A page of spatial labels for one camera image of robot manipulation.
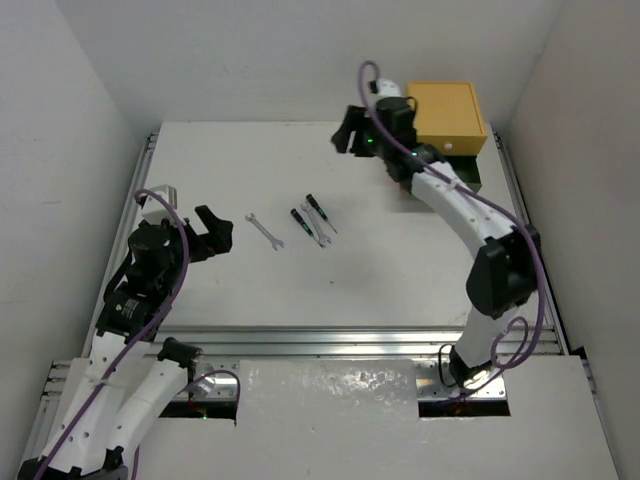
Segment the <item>silver combination wrench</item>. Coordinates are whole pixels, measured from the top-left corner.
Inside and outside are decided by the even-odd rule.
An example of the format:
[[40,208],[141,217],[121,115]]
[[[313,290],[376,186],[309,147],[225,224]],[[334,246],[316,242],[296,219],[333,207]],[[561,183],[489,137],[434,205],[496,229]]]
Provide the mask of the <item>silver combination wrench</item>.
[[318,243],[321,245],[322,248],[326,247],[327,245],[329,245],[331,243],[331,238],[326,235],[324,233],[324,231],[322,230],[322,227],[320,225],[320,223],[317,220],[317,217],[314,213],[314,209],[313,207],[307,202],[305,201],[304,203],[300,204],[301,209],[306,213],[306,215],[308,216],[317,236],[318,236]]

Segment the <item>silver open-end wrench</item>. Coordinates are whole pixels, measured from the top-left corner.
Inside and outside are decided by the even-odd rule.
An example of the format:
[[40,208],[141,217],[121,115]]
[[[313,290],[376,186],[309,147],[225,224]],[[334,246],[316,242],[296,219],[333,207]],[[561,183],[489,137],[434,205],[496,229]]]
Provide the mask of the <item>silver open-end wrench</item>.
[[251,223],[271,244],[275,251],[279,251],[284,248],[284,242],[276,238],[268,229],[266,229],[255,217],[253,213],[249,213],[245,216],[245,220]]

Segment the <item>yellow drawer box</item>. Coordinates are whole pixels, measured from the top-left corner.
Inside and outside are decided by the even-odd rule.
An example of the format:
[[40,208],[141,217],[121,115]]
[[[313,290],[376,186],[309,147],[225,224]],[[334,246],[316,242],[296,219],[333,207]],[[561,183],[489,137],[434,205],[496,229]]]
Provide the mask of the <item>yellow drawer box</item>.
[[417,102],[418,141],[446,156],[477,156],[488,137],[476,90],[470,82],[409,82]]

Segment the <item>green drawer box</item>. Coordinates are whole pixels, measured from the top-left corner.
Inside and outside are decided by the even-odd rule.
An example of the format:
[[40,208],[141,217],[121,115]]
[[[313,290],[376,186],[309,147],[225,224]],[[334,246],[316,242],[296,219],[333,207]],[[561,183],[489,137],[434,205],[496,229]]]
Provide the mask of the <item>green drawer box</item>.
[[455,174],[474,193],[478,193],[482,188],[481,176],[479,173],[477,157],[472,156],[446,156]]

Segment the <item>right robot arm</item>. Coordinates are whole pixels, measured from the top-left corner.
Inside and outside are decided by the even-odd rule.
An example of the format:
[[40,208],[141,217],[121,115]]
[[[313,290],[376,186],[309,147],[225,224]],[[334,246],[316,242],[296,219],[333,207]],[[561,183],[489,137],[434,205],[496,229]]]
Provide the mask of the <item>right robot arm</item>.
[[436,147],[419,142],[414,117],[405,97],[384,97],[371,109],[350,105],[331,142],[341,154],[380,158],[389,176],[438,214],[471,255],[465,284],[471,310],[449,353],[449,374],[464,389],[498,367],[498,343],[526,323],[519,309],[539,286],[540,236],[481,200]]

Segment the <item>aluminium rail frame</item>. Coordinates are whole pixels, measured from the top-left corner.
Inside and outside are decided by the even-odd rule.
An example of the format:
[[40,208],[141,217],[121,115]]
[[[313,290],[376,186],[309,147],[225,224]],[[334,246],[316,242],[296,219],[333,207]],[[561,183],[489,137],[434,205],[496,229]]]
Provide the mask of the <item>aluminium rail frame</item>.
[[[334,128],[167,122],[153,135],[136,184],[172,184],[183,210],[208,204],[234,225],[232,251],[190,267],[159,335],[194,343],[217,369],[249,358],[409,358],[426,408],[447,394],[446,353],[470,308],[472,260],[380,159],[337,153]],[[337,230],[314,209],[331,238],[324,248],[300,207],[307,194]]]

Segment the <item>white front cover panel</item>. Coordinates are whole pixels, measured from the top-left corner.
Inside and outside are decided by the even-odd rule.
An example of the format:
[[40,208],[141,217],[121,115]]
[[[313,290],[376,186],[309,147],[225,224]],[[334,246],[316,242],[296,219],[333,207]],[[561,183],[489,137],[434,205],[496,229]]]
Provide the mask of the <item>white front cover panel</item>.
[[582,362],[505,375],[505,416],[423,418],[400,361],[245,361],[236,420],[159,419],[142,479],[613,479]]

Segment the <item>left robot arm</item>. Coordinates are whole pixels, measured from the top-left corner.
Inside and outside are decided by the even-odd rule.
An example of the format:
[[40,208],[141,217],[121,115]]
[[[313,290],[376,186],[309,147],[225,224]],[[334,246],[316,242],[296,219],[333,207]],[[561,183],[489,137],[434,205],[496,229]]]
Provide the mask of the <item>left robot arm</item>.
[[165,407],[195,376],[199,348],[164,341],[138,386],[131,381],[185,279],[185,267],[232,248],[233,224],[195,210],[197,234],[173,215],[144,215],[108,283],[88,364],[59,429],[23,462],[20,479],[126,479],[135,450]]

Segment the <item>green black screwdriver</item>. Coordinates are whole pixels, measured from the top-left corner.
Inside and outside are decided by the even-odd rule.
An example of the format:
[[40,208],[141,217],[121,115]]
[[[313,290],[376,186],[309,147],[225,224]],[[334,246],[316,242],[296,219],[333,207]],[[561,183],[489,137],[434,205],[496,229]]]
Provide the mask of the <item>green black screwdriver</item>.
[[310,204],[310,206],[316,210],[316,212],[320,215],[320,217],[331,227],[331,229],[334,232],[337,232],[337,230],[335,229],[335,227],[332,225],[332,223],[330,222],[327,214],[325,213],[325,211],[322,209],[322,207],[320,206],[320,204],[318,203],[318,201],[315,199],[315,197],[312,194],[307,194],[306,195],[306,200],[308,201],[308,203]]
[[301,226],[301,228],[312,238],[315,237],[313,230],[311,229],[311,227],[307,224],[307,222],[304,220],[304,218],[302,217],[302,215],[298,212],[297,209],[291,209],[290,210],[290,215],[293,217],[293,219]]

